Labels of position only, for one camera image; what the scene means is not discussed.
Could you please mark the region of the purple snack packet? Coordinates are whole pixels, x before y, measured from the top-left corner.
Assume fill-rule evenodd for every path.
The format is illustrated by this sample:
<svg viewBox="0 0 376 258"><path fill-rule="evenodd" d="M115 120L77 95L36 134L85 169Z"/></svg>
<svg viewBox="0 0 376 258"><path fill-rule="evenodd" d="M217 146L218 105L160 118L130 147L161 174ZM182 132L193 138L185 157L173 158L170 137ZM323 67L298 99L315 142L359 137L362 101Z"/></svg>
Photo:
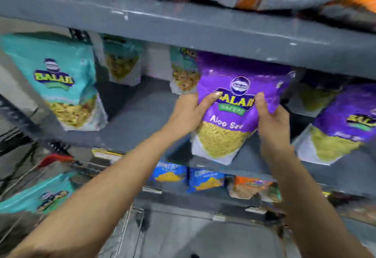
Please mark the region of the purple snack packet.
<svg viewBox="0 0 376 258"><path fill-rule="evenodd" d="M191 152L223 165L230 165L246 140L257 130L255 95L264 93L273 112L280 97L295 78L288 65L263 62L212 52L197 52L200 71L198 100L219 92L200 126L191 135Z"/></svg>
<svg viewBox="0 0 376 258"><path fill-rule="evenodd" d="M346 86L294 141L300 160L331 165L376 137L376 83Z"/></svg>
<svg viewBox="0 0 376 258"><path fill-rule="evenodd" d="M293 113L315 118L350 80L347 75L306 70L286 106Z"/></svg>

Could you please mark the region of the small orange snack packet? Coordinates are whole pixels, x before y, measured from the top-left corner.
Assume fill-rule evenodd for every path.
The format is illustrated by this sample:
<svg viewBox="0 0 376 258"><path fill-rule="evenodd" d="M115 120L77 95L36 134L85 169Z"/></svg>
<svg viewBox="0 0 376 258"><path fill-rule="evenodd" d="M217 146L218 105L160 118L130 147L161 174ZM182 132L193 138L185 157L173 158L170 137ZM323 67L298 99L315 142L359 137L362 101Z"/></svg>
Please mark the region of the small orange snack packet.
<svg viewBox="0 0 376 258"><path fill-rule="evenodd" d="M265 194L272 184L257 178L235 176L228 179L227 189L230 197L249 200L256 195Z"/></svg>

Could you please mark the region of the person's left hand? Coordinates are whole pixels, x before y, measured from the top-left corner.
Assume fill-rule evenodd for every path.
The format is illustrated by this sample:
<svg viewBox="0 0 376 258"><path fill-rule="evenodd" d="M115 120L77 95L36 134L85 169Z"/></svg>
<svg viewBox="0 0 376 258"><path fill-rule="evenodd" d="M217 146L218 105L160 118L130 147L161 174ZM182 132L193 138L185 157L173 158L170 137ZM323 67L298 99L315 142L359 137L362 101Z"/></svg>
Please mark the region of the person's left hand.
<svg viewBox="0 0 376 258"><path fill-rule="evenodd" d="M162 130L173 141L177 141L195 131L202 119L195 115L199 101L198 93L182 94L176 101L173 112Z"/></svg>

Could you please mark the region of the yellow shelf price label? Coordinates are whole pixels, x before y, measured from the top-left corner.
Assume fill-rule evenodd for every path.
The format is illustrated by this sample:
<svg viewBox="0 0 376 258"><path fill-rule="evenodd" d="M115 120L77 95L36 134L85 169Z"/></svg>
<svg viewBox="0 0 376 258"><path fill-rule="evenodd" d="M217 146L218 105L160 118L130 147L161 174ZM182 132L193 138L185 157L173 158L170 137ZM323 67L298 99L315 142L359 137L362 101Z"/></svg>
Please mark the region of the yellow shelf price label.
<svg viewBox="0 0 376 258"><path fill-rule="evenodd" d="M94 157L109 160L111 164L118 161L120 158L124 156L124 154L122 153L103 148L92 148L91 151Z"/></svg>

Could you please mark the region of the person's right hand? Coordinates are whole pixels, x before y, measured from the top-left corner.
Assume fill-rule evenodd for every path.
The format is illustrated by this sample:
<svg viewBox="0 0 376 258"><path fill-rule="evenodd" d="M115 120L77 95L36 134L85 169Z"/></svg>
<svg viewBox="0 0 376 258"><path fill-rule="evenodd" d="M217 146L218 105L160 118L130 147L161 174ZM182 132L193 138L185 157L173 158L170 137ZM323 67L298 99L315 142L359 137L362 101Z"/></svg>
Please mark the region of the person's right hand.
<svg viewBox="0 0 376 258"><path fill-rule="evenodd" d="M269 113L269 118L259 119L258 133L262 158L271 167L290 161L295 152L291 145L289 113L281 105Z"/></svg>

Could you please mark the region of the person's left forearm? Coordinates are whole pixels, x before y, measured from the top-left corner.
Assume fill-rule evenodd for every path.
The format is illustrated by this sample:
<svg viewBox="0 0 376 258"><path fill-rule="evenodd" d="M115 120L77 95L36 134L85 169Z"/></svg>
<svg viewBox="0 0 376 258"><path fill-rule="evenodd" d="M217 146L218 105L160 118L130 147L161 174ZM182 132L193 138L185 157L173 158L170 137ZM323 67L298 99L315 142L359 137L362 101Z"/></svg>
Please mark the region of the person's left forearm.
<svg viewBox="0 0 376 258"><path fill-rule="evenodd" d="M74 192L7 258L95 258L160 157L194 129L166 124Z"/></svg>

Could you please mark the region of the teal snack packet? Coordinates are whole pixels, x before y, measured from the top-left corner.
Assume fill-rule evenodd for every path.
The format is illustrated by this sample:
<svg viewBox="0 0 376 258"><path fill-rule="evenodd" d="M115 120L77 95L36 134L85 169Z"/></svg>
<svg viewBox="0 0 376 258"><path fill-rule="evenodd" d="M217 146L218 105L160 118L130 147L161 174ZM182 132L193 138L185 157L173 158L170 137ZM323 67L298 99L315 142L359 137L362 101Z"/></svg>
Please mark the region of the teal snack packet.
<svg viewBox="0 0 376 258"><path fill-rule="evenodd" d="M170 88L174 94L188 94L197 92L200 71L196 63L197 51L170 46L171 79Z"/></svg>
<svg viewBox="0 0 376 258"><path fill-rule="evenodd" d="M106 126L91 44L54 32L21 32L1 35L0 45L65 131Z"/></svg>
<svg viewBox="0 0 376 258"><path fill-rule="evenodd" d="M28 211L49 213L57 209L74 192L70 178L78 173L62 173L40 182L0 202L0 214Z"/></svg>
<svg viewBox="0 0 376 258"><path fill-rule="evenodd" d="M109 81L127 86L141 82L141 56L144 44L140 40L100 34Z"/></svg>

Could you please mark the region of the blue snack packet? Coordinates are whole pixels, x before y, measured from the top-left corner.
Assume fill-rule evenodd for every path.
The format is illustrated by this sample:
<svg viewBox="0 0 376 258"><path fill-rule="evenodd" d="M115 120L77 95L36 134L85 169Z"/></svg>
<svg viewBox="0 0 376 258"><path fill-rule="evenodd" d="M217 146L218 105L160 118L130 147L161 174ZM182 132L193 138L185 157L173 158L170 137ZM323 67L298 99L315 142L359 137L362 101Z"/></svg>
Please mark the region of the blue snack packet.
<svg viewBox="0 0 376 258"><path fill-rule="evenodd" d="M189 168L188 193L221 188L225 186L226 174L199 168Z"/></svg>
<svg viewBox="0 0 376 258"><path fill-rule="evenodd" d="M149 181L172 183L186 180L188 167L185 165L173 164L159 161L149 177Z"/></svg>

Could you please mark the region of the grey metal shelf rack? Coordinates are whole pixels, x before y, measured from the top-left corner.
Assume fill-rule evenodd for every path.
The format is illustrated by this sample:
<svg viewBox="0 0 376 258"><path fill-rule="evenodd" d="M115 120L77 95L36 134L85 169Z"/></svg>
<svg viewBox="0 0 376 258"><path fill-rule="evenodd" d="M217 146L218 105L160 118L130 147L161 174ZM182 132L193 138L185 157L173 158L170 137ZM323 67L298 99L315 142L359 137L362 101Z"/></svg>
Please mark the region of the grey metal shelf rack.
<svg viewBox="0 0 376 258"><path fill-rule="evenodd" d="M169 0L0 0L0 17L376 79L375 33L292 16ZM101 143L109 144L104 148L131 148L131 142L126 145L120 141L126 138L125 131L115 128L120 128L120 119L131 118L131 112L125 109L96 136L64 133L53 118L39 127L3 95L0 111L23 132L46 144L61 141L78 145L87 139L87 146L95 146L101 136ZM325 190L376 202L376 139L332 166L304 164ZM230 217L239 216L240 211L245 214L245 207L235 206L230 197L224 198L225 192L195 195L168 189L162 194L145 193L145 198L138 200L211 214L224 215L228 211L226 216Z"/></svg>

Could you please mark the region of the person's right forearm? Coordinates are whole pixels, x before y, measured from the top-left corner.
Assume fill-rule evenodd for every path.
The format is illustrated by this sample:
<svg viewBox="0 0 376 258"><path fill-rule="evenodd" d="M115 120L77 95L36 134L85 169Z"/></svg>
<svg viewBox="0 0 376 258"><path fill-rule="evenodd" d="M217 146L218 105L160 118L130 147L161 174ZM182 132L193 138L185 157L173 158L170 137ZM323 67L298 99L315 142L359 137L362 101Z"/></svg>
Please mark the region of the person's right forearm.
<svg viewBox="0 0 376 258"><path fill-rule="evenodd" d="M277 180L287 225L303 258L374 258L347 230L293 146L262 142L261 154Z"/></svg>

